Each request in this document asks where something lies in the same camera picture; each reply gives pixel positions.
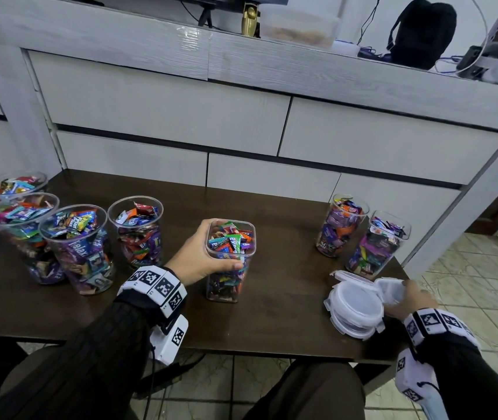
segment person's right hand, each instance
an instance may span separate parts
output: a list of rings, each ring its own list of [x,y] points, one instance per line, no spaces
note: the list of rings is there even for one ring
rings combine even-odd
[[[423,308],[437,308],[439,304],[427,291],[423,291],[414,280],[405,280],[404,299],[397,305],[385,305],[385,314],[404,321],[413,312]]]

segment table top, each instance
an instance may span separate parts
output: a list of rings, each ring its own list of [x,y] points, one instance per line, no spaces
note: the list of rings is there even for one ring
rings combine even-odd
[[[395,360],[406,345],[403,327],[397,321],[386,321],[387,331],[366,342],[340,334],[330,323],[323,300],[336,281],[329,273],[343,269],[343,261],[366,224],[340,259],[319,254],[314,242],[327,203],[76,170],[54,177],[49,191],[60,198],[61,206],[91,203],[107,209],[115,200],[132,195],[159,199],[164,205],[164,260],[204,218],[244,220],[255,225],[258,248],[238,303],[208,301],[205,281],[188,288],[184,315],[189,331],[183,348],[386,363]],[[131,273],[120,254],[116,230],[108,224],[107,231],[113,243],[117,279],[111,289],[89,297],[78,295],[68,282],[36,284],[18,251],[0,235],[0,336],[65,340],[98,317]],[[407,279],[395,259],[381,275]]]

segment candy jar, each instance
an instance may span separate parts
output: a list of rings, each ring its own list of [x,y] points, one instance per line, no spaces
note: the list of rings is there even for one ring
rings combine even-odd
[[[161,266],[159,220],[163,204],[148,196],[125,197],[107,210],[109,221],[117,228],[126,260],[135,268]]]
[[[52,248],[72,287],[96,295],[113,284],[111,245],[105,231],[107,212],[95,205],[72,205],[45,216],[39,233]]]
[[[55,284],[66,278],[38,230],[40,221],[58,207],[57,196],[41,192],[0,201],[0,233],[20,251],[27,269],[39,284]]]
[[[408,222],[390,213],[373,212],[369,228],[350,260],[346,262],[346,269],[373,280],[410,238],[411,228]]]
[[[206,250],[213,258],[237,259],[243,268],[208,276],[206,297],[217,302],[237,302],[252,256],[257,235],[250,222],[217,219],[208,229]]]
[[[335,194],[315,247],[325,256],[336,258],[352,234],[369,213],[369,206],[359,197]]]
[[[0,200],[13,195],[46,191],[49,180],[39,171],[14,171],[0,175]]]

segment black backpack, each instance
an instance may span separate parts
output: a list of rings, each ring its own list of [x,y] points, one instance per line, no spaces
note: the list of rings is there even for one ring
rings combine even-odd
[[[393,31],[400,23],[393,43]],[[413,0],[390,30],[387,50],[391,63],[429,70],[455,35],[457,13],[446,3]]]

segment person's right arm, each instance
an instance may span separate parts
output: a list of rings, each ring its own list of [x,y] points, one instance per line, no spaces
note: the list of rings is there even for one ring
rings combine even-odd
[[[405,286],[403,302],[386,306],[386,314],[405,321],[420,309],[438,308],[416,282],[407,281]],[[418,360],[434,368],[450,420],[498,418],[498,374],[467,338],[451,332],[428,334],[416,352]]]

